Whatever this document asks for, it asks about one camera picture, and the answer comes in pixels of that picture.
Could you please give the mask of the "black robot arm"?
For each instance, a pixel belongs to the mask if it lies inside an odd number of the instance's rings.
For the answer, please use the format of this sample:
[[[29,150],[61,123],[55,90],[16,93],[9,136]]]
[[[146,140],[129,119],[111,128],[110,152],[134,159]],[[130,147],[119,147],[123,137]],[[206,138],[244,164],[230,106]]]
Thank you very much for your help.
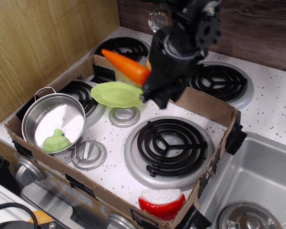
[[[218,42],[219,0],[161,0],[171,11],[171,25],[155,32],[150,48],[151,74],[142,86],[142,102],[165,109],[176,102],[197,72],[208,48]]]

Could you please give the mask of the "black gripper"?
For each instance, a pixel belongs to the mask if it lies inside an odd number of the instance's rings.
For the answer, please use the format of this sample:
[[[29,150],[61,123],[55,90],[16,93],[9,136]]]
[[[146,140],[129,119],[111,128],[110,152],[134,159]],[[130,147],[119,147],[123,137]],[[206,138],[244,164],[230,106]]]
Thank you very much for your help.
[[[169,100],[176,102],[189,83],[197,63],[204,58],[200,52],[178,53],[170,38],[170,28],[158,30],[152,40],[149,60],[152,71],[140,95],[142,102],[153,100],[160,109],[165,109]]]

